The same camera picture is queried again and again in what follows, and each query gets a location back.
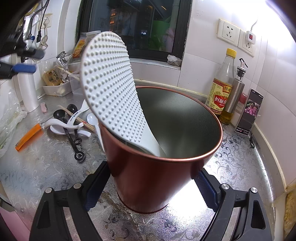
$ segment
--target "black window frame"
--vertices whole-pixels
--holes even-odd
[[[78,41],[81,32],[89,31],[89,19],[91,16],[91,8],[94,0],[82,0],[79,9],[79,17],[77,22],[76,39]],[[183,57],[185,49],[185,41],[189,26],[189,18],[191,14],[192,0],[180,0],[180,7],[175,30],[175,39],[172,53],[157,50],[137,50],[128,49],[130,58],[140,58],[147,60],[156,60],[167,62],[168,54],[174,55],[180,59]]]

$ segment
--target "electrical outlet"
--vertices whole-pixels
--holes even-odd
[[[52,13],[46,13],[44,14],[44,19],[43,19],[43,23],[42,23],[42,26],[41,28],[45,28],[44,26],[44,22],[45,22],[45,19],[48,19],[49,20],[49,23],[47,24],[47,27],[51,27],[52,26]]]
[[[243,30],[240,30],[239,33],[239,43],[238,43],[238,47],[245,51],[246,53],[248,53],[249,55],[251,55],[252,57],[255,56],[255,45],[249,43],[248,41],[246,41],[246,32]]]
[[[240,29],[233,24],[219,19],[217,38],[226,41],[234,46],[238,45]]]

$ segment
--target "yellow bottle cap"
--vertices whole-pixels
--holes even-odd
[[[226,50],[226,55],[229,55],[229,56],[235,58],[237,56],[237,52],[235,50],[233,50],[233,49],[227,49]]]

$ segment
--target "countertop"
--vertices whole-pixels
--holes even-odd
[[[35,124],[42,122],[58,109],[57,105],[67,107],[75,104],[81,107],[84,97],[69,93],[64,97],[43,96],[46,113],[38,107],[23,119],[6,154],[0,159],[0,180],[17,214],[30,229],[39,200],[47,187],[64,190],[73,184],[82,183],[88,174],[94,173],[102,161],[106,160],[98,136],[82,137],[78,147],[86,154],[86,160],[78,163],[66,136],[53,134],[50,129],[40,132],[30,143],[15,150],[15,144]],[[79,117],[86,120],[91,111]],[[223,126],[223,141],[220,148],[206,164],[205,169],[220,183],[228,183],[232,188],[247,191],[256,187],[268,215],[271,230],[274,229],[272,178],[264,167],[260,148],[250,147],[249,140],[233,133],[233,127]],[[73,240],[80,240],[70,211],[64,208],[67,224]],[[229,240],[235,225],[238,208],[224,236]],[[89,211],[98,233],[103,240],[196,240],[198,241],[214,212],[207,208],[195,182],[190,181],[170,203],[161,211],[153,214],[138,214],[127,209],[118,198],[113,178],[110,177],[95,206]]]

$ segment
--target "smartphone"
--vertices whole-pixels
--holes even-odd
[[[254,121],[258,115],[262,104],[263,96],[257,91],[250,89],[246,103],[244,104],[243,112],[241,113],[235,132],[244,136],[248,136]]]

